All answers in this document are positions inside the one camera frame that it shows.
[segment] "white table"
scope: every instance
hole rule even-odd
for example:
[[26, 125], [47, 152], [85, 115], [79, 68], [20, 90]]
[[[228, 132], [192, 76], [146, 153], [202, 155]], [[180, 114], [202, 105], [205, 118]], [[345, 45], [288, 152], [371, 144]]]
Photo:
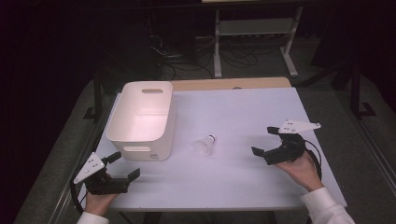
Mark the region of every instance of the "white table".
[[[107, 172], [114, 177], [126, 177], [141, 168], [141, 176], [131, 183], [128, 193], [111, 204], [112, 208], [231, 211], [304, 206], [300, 197], [306, 191], [283, 171], [254, 156], [250, 148], [280, 146], [279, 137], [267, 133], [268, 126], [279, 127], [285, 119], [309, 121], [294, 88], [174, 91], [173, 103], [177, 123], [168, 160], [119, 159], [107, 166]], [[205, 157], [193, 149], [192, 143], [209, 134], [216, 135], [217, 141], [213, 154]], [[301, 135], [321, 152], [313, 131]], [[107, 157], [116, 151], [105, 130], [97, 154]], [[323, 154], [322, 172], [322, 181], [335, 200], [347, 205]]]

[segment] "storage basket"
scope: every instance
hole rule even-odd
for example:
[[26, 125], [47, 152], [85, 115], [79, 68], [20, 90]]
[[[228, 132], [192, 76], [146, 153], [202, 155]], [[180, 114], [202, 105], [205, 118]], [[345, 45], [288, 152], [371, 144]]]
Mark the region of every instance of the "storage basket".
[[163, 161], [172, 149], [176, 111], [165, 81], [125, 84], [106, 136], [128, 161]]

